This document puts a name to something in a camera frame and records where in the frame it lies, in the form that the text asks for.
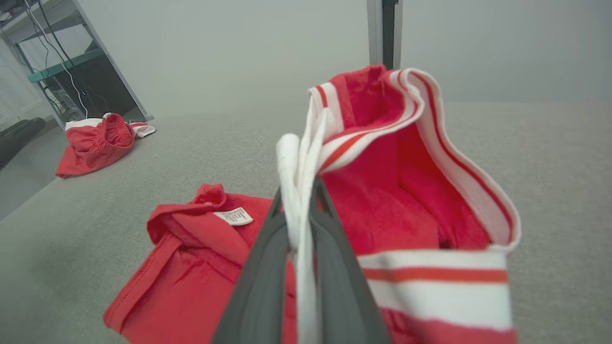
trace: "red fabric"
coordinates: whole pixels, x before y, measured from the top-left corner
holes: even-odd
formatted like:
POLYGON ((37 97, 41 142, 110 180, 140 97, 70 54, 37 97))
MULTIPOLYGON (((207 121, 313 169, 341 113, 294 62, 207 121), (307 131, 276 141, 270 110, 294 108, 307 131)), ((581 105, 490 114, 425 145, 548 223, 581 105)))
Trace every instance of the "red fabric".
POLYGON ((128 153, 134 145, 132 126, 116 113, 103 118, 95 127, 72 127, 66 131, 66 136, 70 146, 64 151, 55 173, 60 178, 105 168, 128 153))
MULTIPOLYGON (((332 79, 346 132, 383 125, 403 111, 401 94, 385 77, 383 67, 370 67, 332 79)), ((323 89, 318 91, 326 102, 323 89)), ((355 161, 323 179, 358 255, 482 249, 490 242, 414 125, 375 140, 355 161)), ((204 184, 191 203, 158 206, 147 223, 156 247, 105 312, 106 325, 133 343, 207 343, 270 205, 270 200, 204 184), (238 207, 254 221, 232 227, 212 213, 238 207)), ((285 343, 294 343, 295 281, 292 271, 287 276, 283 333, 285 343)), ((514 331, 415 320, 388 309, 382 313, 396 343, 515 342, 514 331)))

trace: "floor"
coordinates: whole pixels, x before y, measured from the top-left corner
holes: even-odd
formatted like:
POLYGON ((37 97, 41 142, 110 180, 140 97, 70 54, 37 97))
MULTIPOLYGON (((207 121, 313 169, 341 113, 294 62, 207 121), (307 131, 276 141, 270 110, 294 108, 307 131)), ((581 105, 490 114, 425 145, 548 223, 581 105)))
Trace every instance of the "floor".
MULTIPOLYGON (((123 115, 127 122, 142 122, 138 108, 123 115)), ((62 129, 49 122, 8 164, 0 170, 0 220, 41 191, 53 179, 68 140, 62 129)))

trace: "red and white clothing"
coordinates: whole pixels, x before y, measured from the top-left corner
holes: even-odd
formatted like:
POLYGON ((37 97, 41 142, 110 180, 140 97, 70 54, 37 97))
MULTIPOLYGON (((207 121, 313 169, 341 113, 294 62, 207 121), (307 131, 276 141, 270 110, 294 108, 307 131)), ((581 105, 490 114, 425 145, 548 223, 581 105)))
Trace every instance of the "red and white clothing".
POLYGON ((154 133, 147 123, 125 123, 116 113, 66 123, 68 146, 55 173, 60 178, 79 176, 105 168, 128 153, 135 138, 154 133))
MULTIPOLYGON (((301 205, 319 173, 394 342, 516 342, 506 255, 520 240, 520 219, 450 143, 432 77, 369 67, 309 94, 301 142, 284 136, 277 145, 291 246, 308 256, 301 205)), ((204 185, 187 205, 159 206, 147 224, 156 247, 106 311, 106 325, 135 343, 208 342, 270 204, 204 185), (232 227, 213 213, 238 207, 253 221, 232 227)), ((296 318, 311 301, 300 302, 308 264, 295 263, 285 343, 297 341, 296 318)))

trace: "white drawstring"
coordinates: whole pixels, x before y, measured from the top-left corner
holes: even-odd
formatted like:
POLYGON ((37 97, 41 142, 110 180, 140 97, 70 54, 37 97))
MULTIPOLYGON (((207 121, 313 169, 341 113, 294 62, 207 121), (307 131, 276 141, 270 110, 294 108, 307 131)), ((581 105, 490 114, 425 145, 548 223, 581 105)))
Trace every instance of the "white drawstring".
POLYGON ((311 99, 306 130, 301 142, 294 134, 286 134, 276 145, 280 193, 285 209, 289 244, 295 258, 299 344, 315 344, 319 337, 313 238, 308 210, 317 163, 326 135, 326 124, 331 114, 329 109, 325 108, 316 118, 314 111, 315 104, 311 99))

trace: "white cable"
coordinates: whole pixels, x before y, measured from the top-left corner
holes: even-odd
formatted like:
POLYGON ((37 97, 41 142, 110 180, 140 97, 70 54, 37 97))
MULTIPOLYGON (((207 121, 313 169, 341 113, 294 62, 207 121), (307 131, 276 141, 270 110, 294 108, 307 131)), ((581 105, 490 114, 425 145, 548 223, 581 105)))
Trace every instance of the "white cable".
MULTIPOLYGON (((30 4, 28 4, 28 0, 23 0, 23 2, 26 3, 26 6, 28 7, 28 10, 30 11, 30 15, 32 16, 32 19, 36 22, 36 24, 38 25, 39 29, 42 31, 42 34, 45 36, 46 40, 47 40, 47 44, 50 44, 51 46, 53 46, 52 43, 49 43, 51 40, 49 40, 47 34, 45 33, 44 28, 42 27, 42 25, 40 25, 39 21, 36 20, 36 16, 32 13, 32 7, 30 7, 30 4)), ((66 73, 68 73, 68 75, 70 75, 70 82, 72 83, 72 87, 75 88, 76 91, 76 96, 78 97, 78 101, 81 103, 81 106, 85 109, 85 118, 87 118, 87 116, 89 115, 89 112, 87 111, 87 108, 85 107, 85 104, 83 104, 83 101, 81 100, 81 91, 79 91, 79 89, 77 89, 77 87, 75 86, 75 81, 72 78, 72 74, 70 74, 70 72, 68 71, 68 69, 66 69, 66 66, 64 64, 64 58, 58 53, 57 49, 53 49, 53 51, 55 51, 55 53, 57 54, 57 56, 59 57, 60 60, 60 64, 62 65, 62 67, 64 68, 64 70, 66 71, 66 73)))

